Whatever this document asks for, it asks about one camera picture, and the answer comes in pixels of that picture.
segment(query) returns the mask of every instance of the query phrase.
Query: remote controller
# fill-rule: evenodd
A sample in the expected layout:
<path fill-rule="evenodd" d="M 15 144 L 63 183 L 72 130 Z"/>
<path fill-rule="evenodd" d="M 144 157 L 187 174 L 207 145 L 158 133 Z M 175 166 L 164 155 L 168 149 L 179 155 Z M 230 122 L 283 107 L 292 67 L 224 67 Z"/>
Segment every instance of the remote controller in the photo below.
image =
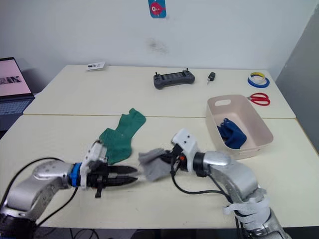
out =
<path fill-rule="evenodd" d="M 192 84 L 195 81 L 194 75 L 186 69 L 186 71 L 170 73 L 170 74 L 156 74 L 154 75 L 154 86 L 157 89 L 162 89 L 165 86 L 173 86 L 180 84 Z"/>

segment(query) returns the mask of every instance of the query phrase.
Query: laptop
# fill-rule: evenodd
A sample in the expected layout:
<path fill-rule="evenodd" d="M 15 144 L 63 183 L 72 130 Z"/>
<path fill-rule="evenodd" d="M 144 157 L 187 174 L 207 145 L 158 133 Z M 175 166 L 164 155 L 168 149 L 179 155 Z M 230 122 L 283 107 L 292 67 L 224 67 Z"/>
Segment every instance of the laptop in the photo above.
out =
<path fill-rule="evenodd" d="M 15 59 L 0 59 L 0 131 L 8 130 L 33 99 Z"/>

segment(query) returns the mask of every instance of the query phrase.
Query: blue ring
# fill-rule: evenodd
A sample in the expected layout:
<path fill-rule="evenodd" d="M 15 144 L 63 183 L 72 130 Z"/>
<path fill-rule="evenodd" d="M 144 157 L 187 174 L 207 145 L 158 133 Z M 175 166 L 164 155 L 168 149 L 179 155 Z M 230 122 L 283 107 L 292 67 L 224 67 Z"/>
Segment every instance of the blue ring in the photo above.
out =
<path fill-rule="evenodd" d="M 248 83 L 249 83 L 250 85 L 254 86 L 254 87 L 257 87 L 257 88 L 266 88 L 267 86 L 269 86 L 270 81 L 268 80 L 267 77 L 265 77 L 265 79 L 266 79 L 266 83 L 263 84 L 263 85 L 255 84 L 255 83 L 252 82 L 249 78 L 248 78 Z"/>
<path fill-rule="evenodd" d="M 80 170 L 80 166 L 82 163 L 76 163 L 72 169 L 72 172 L 69 174 L 69 178 L 71 179 L 72 187 L 77 187 L 76 180 L 78 178 L 78 171 Z"/>

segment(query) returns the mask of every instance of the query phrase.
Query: blue sticker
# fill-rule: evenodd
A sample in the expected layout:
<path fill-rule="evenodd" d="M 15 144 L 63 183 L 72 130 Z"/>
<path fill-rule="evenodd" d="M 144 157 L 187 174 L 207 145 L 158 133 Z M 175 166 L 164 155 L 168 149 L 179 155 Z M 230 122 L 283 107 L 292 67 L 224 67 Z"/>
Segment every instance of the blue sticker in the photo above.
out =
<path fill-rule="evenodd" d="M 149 6 L 153 18 L 166 17 L 165 0 L 149 0 Z"/>

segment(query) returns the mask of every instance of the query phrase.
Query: scissors handle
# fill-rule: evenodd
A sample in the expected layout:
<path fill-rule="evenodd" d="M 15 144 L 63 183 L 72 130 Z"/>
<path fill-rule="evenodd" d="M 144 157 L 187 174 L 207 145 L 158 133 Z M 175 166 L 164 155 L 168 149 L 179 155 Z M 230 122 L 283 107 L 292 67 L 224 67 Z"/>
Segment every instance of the scissors handle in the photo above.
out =
<path fill-rule="evenodd" d="M 270 104 L 270 99 L 265 93 L 254 93 L 249 97 L 249 100 L 260 106 L 268 106 Z"/>

